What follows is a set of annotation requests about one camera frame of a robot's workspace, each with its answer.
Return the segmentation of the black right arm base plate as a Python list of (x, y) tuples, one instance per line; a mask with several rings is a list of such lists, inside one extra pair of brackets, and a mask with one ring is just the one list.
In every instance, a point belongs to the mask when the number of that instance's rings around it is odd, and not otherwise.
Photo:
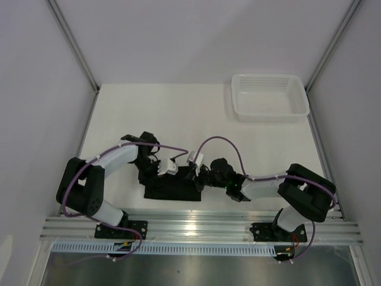
[(299, 225), (293, 232), (287, 232), (272, 223), (257, 222), (251, 224), (249, 231), (253, 234), (255, 242), (307, 242), (307, 232), (303, 224)]

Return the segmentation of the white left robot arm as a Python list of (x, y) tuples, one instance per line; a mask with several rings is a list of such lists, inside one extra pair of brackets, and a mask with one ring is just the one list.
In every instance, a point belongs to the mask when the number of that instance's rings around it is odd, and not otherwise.
[(56, 201), (62, 212), (70, 217), (67, 209), (108, 225), (108, 231), (116, 238), (123, 238), (129, 232), (126, 213), (104, 199), (105, 179), (119, 168), (133, 163), (143, 171), (153, 166), (153, 148), (161, 148), (156, 137), (143, 132), (139, 137), (126, 135), (116, 146), (87, 160), (71, 158), (65, 168)]

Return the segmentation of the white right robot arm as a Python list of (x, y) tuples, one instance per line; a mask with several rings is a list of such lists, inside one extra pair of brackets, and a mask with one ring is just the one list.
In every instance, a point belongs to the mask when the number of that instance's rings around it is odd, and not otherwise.
[(288, 206), (279, 210), (271, 229), (281, 241), (305, 222), (324, 222), (328, 211), (338, 202), (336, 186), (331, 181), (297, 163), (284, 172), (255, 178), (235, 172), (225, 158), (219, 158), (210, 167), (196, 168), (194, 181), (198, 190), (205, 186), (223, 188), (236, 202), (261, 198), (285, 200)]

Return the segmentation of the black t-shirt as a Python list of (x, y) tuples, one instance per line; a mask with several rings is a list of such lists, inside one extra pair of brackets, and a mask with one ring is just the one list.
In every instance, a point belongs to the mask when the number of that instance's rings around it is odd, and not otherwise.
[(201, 201), (203, 181), (196, 178), (195, 169), (179, 167), (175, 175), (139, 172), (139, 183), (145, 187), (144, 198), (172, 201)]

